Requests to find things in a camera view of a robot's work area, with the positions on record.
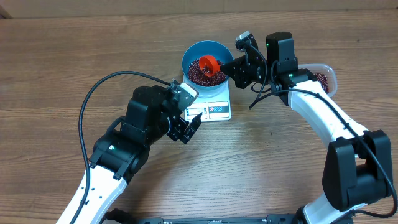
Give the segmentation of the red measuring scoop blue handle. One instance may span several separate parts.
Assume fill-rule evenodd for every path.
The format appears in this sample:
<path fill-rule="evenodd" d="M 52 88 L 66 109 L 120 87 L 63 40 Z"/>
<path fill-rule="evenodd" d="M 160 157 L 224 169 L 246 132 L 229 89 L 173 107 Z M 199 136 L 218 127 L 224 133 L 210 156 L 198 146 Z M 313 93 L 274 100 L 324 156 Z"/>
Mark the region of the red measuring scoop blue handle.
<path fill-rule="evenodd" d="M 220 64 L 217 59 L 212 55 L 204 55 L 200 57 L 198 64 L 200 69 L 204 72 L 205 76 L 212 77 L 220 72 Z"/>

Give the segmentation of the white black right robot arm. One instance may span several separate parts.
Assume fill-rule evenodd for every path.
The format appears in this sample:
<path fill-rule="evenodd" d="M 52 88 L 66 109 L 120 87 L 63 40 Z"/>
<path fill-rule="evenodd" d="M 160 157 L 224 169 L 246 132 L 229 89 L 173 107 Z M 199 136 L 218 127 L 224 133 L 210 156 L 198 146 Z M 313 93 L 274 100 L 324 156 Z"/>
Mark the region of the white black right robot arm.
<path fill-rule="evenodd" d="M 351 223 L 364 207 L 384 198 L 397 200 L 393 184 L 391 142 L 381 130 L 369 131 L 351 119 L 324 91 L 312 68 L 300 65 L 290 32 L 266 38 L 260 53 L 250 32 L 235 42 L 242 56 L 221 71 L 238 88 L 251 83 L 269 85 L 257 101 L 278 96 L 300 114 L 327 148 L 322 195 L 295 214 L 269 215 L 268 223 Z"/>

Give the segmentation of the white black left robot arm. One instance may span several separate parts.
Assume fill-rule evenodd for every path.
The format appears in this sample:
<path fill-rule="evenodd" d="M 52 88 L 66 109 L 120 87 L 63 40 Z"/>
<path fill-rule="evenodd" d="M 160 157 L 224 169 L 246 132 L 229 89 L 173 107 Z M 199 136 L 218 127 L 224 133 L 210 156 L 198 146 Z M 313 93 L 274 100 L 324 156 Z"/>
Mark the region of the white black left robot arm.
<path fill-rule="evenodd" d="M 189 142 L 201 124 L 200 116 L 188 122 L 180 115 L 197 97 L 191 85 L 177 81 L 168 87 L 136 88 L 126 115 L 117 118 L 95 142 L 89 170 L 58 222 L 100 223 L 146 163 L 153 143 L 164 135 Z"/>

